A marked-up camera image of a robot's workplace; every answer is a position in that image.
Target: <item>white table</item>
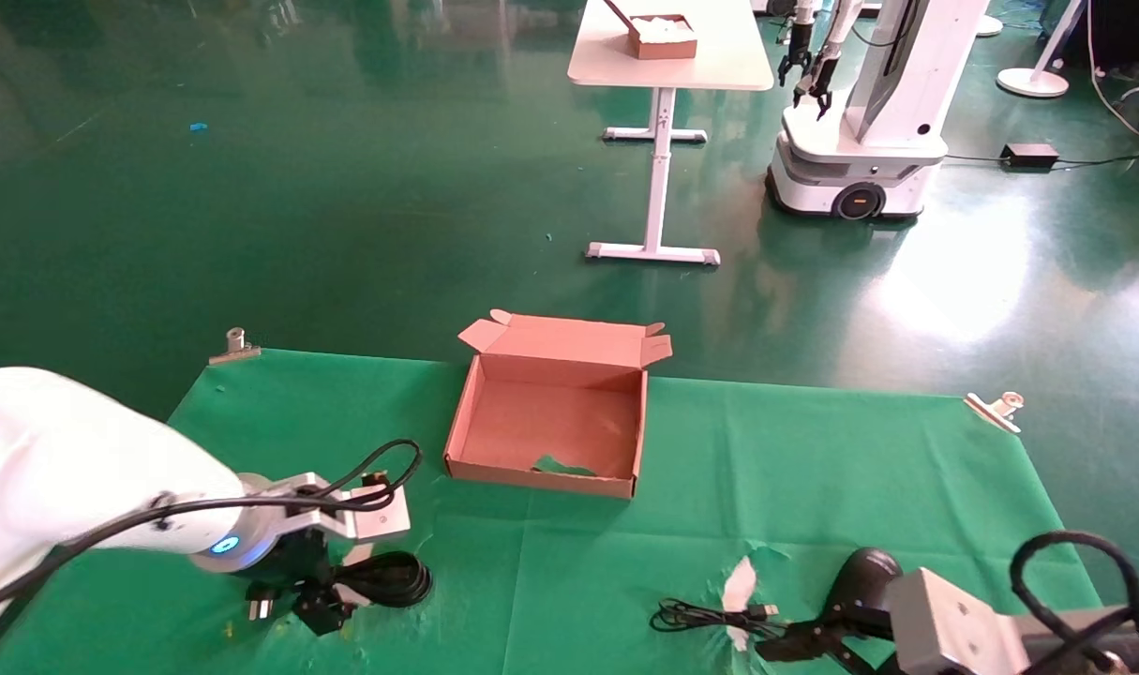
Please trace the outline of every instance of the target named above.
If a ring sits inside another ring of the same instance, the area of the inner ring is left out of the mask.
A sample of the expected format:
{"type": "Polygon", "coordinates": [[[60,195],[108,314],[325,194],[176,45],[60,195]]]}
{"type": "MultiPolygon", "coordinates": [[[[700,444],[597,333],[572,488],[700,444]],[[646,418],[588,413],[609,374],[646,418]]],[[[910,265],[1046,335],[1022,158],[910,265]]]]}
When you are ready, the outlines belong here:
{"type": "Polygon", "coordinates": [[[683,14],[698,39],[693,59],[641,61],[628,50],[623,22],[603,0],[588,0],[577,42],[570,58],[570,80],[585,87],[647,87],[652,89],[648,129],[608,127],[606,138],[648,138],[652,187],[644,244],[592,241],[591,257],[719,264],[714,248],[663,247],[665,194],[669,188],[670,141],[705,141],[706,132],[673,129],[678,89],[765,90],[773,69],[756,28],[748,0],[620,0],[629,14],[683,14]]]}

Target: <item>open cardboard box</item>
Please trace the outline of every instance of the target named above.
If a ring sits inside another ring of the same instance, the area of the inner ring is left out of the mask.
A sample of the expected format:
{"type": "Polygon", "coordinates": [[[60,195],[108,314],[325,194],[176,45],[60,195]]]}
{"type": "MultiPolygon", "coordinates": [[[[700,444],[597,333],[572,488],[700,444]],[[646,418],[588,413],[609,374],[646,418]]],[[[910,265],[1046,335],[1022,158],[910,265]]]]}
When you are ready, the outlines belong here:
{"type": "Polygon", "coordinates": [[[698,41],[695,38],[689,40],[681,40],[677,42],[652,42],[648,40],[647,35],[641,34],[638,26],[634,24],[636,18],[645,18],[645,20],[652,20],[652,18],[667,18],[667,20],[685,23],[690,30],[690,34],[694,35],[694,26],[690,22],[686,20],[685,16],[681,14],[629,14],[624,13],[615,3],[615,0],[604,0],[607,6],[623,25],[628,26],[628,43],[632,47],[632,52],[638,59],[693,59],[698,52],[698,41]]]}
{"type": "Polygon", "coordinates": [[[632,499],[647,364],[672,354],[663,323],[492,311],[460,337],[469,365],[444,450],[452,478],[632,499]]]}

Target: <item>metal clip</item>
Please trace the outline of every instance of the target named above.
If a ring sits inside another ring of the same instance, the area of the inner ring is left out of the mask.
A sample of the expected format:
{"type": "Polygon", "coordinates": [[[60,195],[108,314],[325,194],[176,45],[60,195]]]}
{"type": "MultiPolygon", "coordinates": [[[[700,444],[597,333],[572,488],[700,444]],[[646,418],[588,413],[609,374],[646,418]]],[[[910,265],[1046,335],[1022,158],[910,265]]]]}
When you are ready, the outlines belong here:
{"type": "Polygon", "coordinates": [[[989,405],[977,394],[968,394],[965,396],[965,402],[976,414],[980,414],[986,422],[993,423],[994,427],[1013,434],[1019,431],[1015,422],[1011,422],[1011,419],[1015,419],[1015,411],[1023,406],[1023,396],[1019,396],[1019,394],[1006,392],[1001,398],[989,403],[989,405]]]}
{"type": "Polygon", "coordinates": [[[235,362],[240,359],[260,357],[261,347],[244,341],[244,329],[236,327],[227,332],[227,351],[218,357],[210,357],[211,364],[235,362]]]}

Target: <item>green tablecloth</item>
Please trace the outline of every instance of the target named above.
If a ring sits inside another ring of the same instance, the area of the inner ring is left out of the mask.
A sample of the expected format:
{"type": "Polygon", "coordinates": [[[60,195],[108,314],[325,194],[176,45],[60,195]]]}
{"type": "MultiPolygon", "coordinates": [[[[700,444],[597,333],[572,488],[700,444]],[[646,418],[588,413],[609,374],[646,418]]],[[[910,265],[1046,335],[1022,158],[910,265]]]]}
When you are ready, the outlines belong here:
{"type": "MultiPolygon", "coordinates": [[[[394,546],[435,574],[421,606],[359,610],[317,640],[292,616],[248,624],[241,582],[180,557],[95,551],[0,645],[0,673],[738,672],[746,657],[719,629],[649,631],[656,599],[715,603],[749,555],[755,598],[810,619],[849,552],[875,545],[1018,611],[1011,552],[1062,525],[1019,441],[951,397],[653,379],[632,502],[452,480],[441,453],[464,377],[267,349],[207,368],[171,419],[231,469],[272,478],[335,478],[413,437],[426,461],[394,546]]],[[[1052,607],[1097,603],[1073,551],[1029,577],[1052,607]]]]}

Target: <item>power cord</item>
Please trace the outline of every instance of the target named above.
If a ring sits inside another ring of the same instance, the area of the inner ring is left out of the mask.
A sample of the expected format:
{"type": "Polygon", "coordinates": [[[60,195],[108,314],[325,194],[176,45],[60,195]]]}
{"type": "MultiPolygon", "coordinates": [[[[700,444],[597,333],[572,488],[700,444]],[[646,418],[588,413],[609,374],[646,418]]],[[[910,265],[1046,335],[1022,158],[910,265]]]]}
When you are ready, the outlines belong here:
{"type": "Polygon", "coordinates": [[[405,551],[390,551],[337,567],[334,577],[336,584],[349,586],[382,607],[410,607],[432,592],[432,569],[405,551]]]}
{"type": "MultiPolygon", "coordinates": [[[[970,155],[945,155],[945,157],[953,159],[970,159],[970,162],[993,162],[1002,166],[1009,165],[1009,159],[1006,157],[970,157],[970,155]]],[[[1105,159],[1057,159],[1055,163],[1058,163],[1058,165],[1070,165],[1071,167],[1097,167],[1101,165],[1109,165],[1114,162],[1126,162],[1126,159],[1139,159],[1139,154],[1122,155],[1122,157],[1108,157],[1105,159]]]]}
{"type": "MultiPolygon", "coordinates": [[[[0,588],[0,603],[7,602],[9,599],[17,598],[17,595],[25,593],[26,590],[32,588],[42,582],[46,582],[48,577],[54,576],[58,569],[63,568],[65,565],[76,559],[77,555],[84,554],[85,551],[92,549],[116,534],[126,533],[128,529],[132,527],[138,527],[146,525],[148,522],[155,522],[157,520],[163,520],[164,518],[170,518],[173,516],[180,516],[180,513],[192,513],[196,510],[212,510],[219,508],[255,508],[256,505],[285,505],[286,508],[303,508],[303,509],[325,509],[325,510],[354,510],[354,512],[372,512],[374,510],[380,510],[387,508],[394,501],[394,492],[398,491],[399,486],[410,479],[410,476],[415,475],[415,470],[418,469],[419,462],[423,458],[423,452],[419,450],[419,445],[415,444],[415,441],[392,441],[390,444],[382,445],[380,448],[374,450],[370,453],[370,458],[378,458],[386,450],[396,447],[399,444],[408,444],[415,450],[415,459],[411,461],[410,466],[407,467],[407,471],[399,477],[394,483],[390,483],[383,492],[371,492],[367,496],[360,500],[330,500],[326,499],[326,495],[331,494],[334,491],[317,492],[317,495],[323,496],[296,496],[296,497],[230,497],[221,500],[198,500],[192,502],[182,502],[175,504],[161,505],[159,508],[149,508],[145,510],[137,510],[137,512],[128,513],[128,516],[122,516],[115,518],[110,522],[104,524],[101,526],[90,529],[89,533],[82,535],[82,537],[76,538],[72,543],[62,546],[55,554],[46,557],[40,565],[34,566],[30,571],[22,574],[22,576],[16,577],[15,581],[9,582],[7,585],[0,588]]],[[[358,466],[359,470],[368,469],[368,462],[362,462],[358,466]]],[[[343,479],[345,484],[352,478],[343,479]]]]}
{"type": "Polygon", "coordinates": [[[754,603],[744,611],[722,611],[698,607],[696,603],[680,601],[677,598],[665,598],[659,601],[659,609],[650,616],[648,625],[662,633],[681,633],[705,628],[708,625],[730,625],[732,628],[775,640],[781,635],[785,625],[769,618],[770,608],[763,603],[754,603]]]}
{"type": "Polygon", "coordinates": [[[423,459],[423,453],[419,451],[419,445],[416,444],[416,442],[411,441],[410,438],[395,438],[393,441],[390,441],[388,444],[380,445],[379,448],[376,448],[374,450],[374,452],[368,453],[368,456],[364,456],[362,462],[360,462],[360,464],[358,464],[355,469],[350,470],[345,476],[342,476],[341,479],[336,480],[335,483],[331,483],[329,486],[325,488],[321,488],[321,491],[312,492],[306,496],[325,497],[330,495],[333,492],[338,491],[338,488],[346,486],[347,483],[352,481],[358,476],[364,474],[364,470],[367,470],[375,461],[377,461],[382,455],[388,452],[388,450],[396,448],[399,447],[399,445],[410,445],[410,448],[413,450],[415,453],[415,456],[411,458],[410,464],[407,466],[407,469],[402,471],[402,476],[400,476],[399,479],[393,483],[390,483],[390,480],[385,480],[384,483],[382,483],[385,486],[384,491],[372,492],[372,494],[370,495],[363,495],[359,499],[347,500],[347,502],[345,503],[364,503],[364,501],[377,501],[386,496],[393,499],[394,491],[398,491],[399,486],[402,486],[402,484],[405,484],[407,480],[410,480],[410,476],[413,476],[415,471],[419,470],[419,461],[423,459]]]}
{"type": "Polygon", "coordinates": [[[1131,123],[1128,123],[1128,121],[1123,118],[1123,115],[1121,115],[1121,113],[1118,113],[1118,110],[1109,104],[1108,99],[1101,94],[1101,88],[1098,87],[1098,66],[1095,65],[1093,52],[1093,0],[1087,0],[1087,51],[1090,55],[1090,84],[1093,85],[1095,93],[1098,94],[1099,101],[1101,101],[1106,109],[1109,110],[1109,114],[1114,115],[1115,120],[1118,120],[1123,126],[1128,129],[1128,131],[1139,135],[1139,130],[1131,126],[1131,123]]]}
{"type": "Polygon", "coordinates": [[[1139,573],[1136,571],[1136,566],[1131,563],[1131,560],[1126,555],[1123,555],[1121,548],[1105,538],[1098,537],[1097,534],[1058,529],[1052,530],[1052,533],[1039,534],[1027,540],[1015,552],[1014,559],[1010,560],[1010,590],[1015,591],[1015,594],[1027,607],[1033,618],[1040,620],[1049,631],[1063,640],[1060,648],[1052,650],[1044,658],[1033,662],[1032,666],[1023,672],[1023,675],[1047,675],[1062,658],[1074,652],[1083,653],[1084,657],[1095,662],[1096,667],[1099,667],[1100,672],[1107,673],[1112,669],[1112,661],[1109,661],[1109,658],[1104,652],[1092,647],[1093,641],[1114,631],[1114,628],[1126,623],[1126,620],[1136,625],[1136,633],[1139,635],[1139,573]],[[1126,590],[1126,607],[1095,620],[1091,625],[1087,625],[1083,631],[1074,632],[1070,628],[1070,625],[1065,624],[1065,620],[1062,620],[1060,616],[1057,616],[1057,612],[1054,612],[1044,603],[1040,602],[1040,599],[1035,598],[1035,594],[1031,592],[1031,588],[1024,582],[1023,571],[1031,557],[1046,548],[1057,544],[1079,544],[1101,551],[1108,555],[1115,562],[1115,566],[1118,567],[1118,571],[1123,577],[1123,586],[1126,590]]]}
{"type": "Polygon", "coordinates": [[[902,33],[898,34],[898,38],[895,38],[894,40],[891,40],[890,42],[872,42],[871,40],[867,40],[866,36],[863,34],[861,34],[860,31],[857,30],[857,24],[855,23],[853,23],[852,26],[851,26],[852,27],[852,34],[857,35],[857,39],[860,40],[860,42],[865,42],[866,44],[868,44],[870,47],[894,47],[900,41],[902,41],[903,38],[907,38],[908,33],[911,33],[911,26],[915,25],[915,16],[916,16],[916,14],[917,13],[911,13],[910,14],[910,20],[907,22],[907,27],[904,27],[904,30],[903,30],[902,33]]]}

